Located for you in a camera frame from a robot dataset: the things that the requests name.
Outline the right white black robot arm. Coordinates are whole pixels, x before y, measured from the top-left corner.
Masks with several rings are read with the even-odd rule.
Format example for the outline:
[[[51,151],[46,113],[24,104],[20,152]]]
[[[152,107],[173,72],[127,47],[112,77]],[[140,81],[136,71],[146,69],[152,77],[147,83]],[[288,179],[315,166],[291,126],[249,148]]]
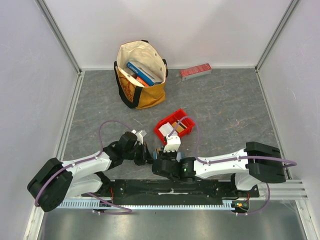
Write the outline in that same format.
[[[251,141],[245,148],[219,156],[176,160],[163,154],[157,157],[151,170],[155,175],[180,183],[231,174],[229,191],[240,197],[259,183],[284,183],[286,176],[280,157],[277,147]]]

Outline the blue leather card holder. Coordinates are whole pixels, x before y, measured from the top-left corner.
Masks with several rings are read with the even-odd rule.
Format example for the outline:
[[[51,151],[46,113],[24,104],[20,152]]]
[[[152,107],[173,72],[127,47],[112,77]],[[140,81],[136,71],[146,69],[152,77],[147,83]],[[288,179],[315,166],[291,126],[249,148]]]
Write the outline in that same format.
[[[165,151],[163,147],[156,148],[153,153],[153,165],[159,165],[164,163],[179,162],[184,154],[181,151]]]

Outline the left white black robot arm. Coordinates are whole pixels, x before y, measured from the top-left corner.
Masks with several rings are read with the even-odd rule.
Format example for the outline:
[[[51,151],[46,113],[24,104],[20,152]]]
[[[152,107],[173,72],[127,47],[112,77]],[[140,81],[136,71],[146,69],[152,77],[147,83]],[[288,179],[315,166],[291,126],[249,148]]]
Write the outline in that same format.
[[[34,205],[50,212],[70,197],[89,193],[106,196],[110,192],[110,179],[105,171],[125,160],[133,160],[138,166],[147,162],[143,157],[146,134],[145,130],[127,131],[118,141],[87,157],[69,161],[49,159],[27,185]]]

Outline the red plastic bin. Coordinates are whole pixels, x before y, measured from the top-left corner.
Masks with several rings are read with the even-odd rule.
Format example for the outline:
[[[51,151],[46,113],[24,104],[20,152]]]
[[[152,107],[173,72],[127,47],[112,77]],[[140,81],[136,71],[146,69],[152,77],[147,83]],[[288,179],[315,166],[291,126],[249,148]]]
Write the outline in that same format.
[[[165,117],[164,119],[160,120],[156,124],[153,131],[164,145],[166,145],[167,142],[165,140],[165,137],[163,137],[163,135],[160,133],[159,128],[166,123],[170,123],[172,125],[172,123],[175,122],[176,120],[180,120],[186,116],[187,116],[187,113],[182,108],[179,108],[178,110],[176,110],[175,112],[173,112],[169,116]],[[192,132],[193,127],[196,125],[195,122],[190,118],[186,118],[186,119],[182,120],[182,123],[184,123],[187,126],[187,129],[181,133],[177,133],[177,135],[180,138],[182,138],[186,135],[189,135]]]

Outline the white cards stack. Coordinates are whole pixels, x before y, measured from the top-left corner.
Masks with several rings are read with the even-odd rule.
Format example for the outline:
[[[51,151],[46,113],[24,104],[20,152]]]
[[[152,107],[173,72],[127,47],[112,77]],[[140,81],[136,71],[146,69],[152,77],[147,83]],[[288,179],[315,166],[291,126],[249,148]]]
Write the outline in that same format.
[[[163,137],[166,137],[172,132],[173,129],[174,128],[172,127],[172,125],[167,122],[159,128],[159,131],[163,135]]]

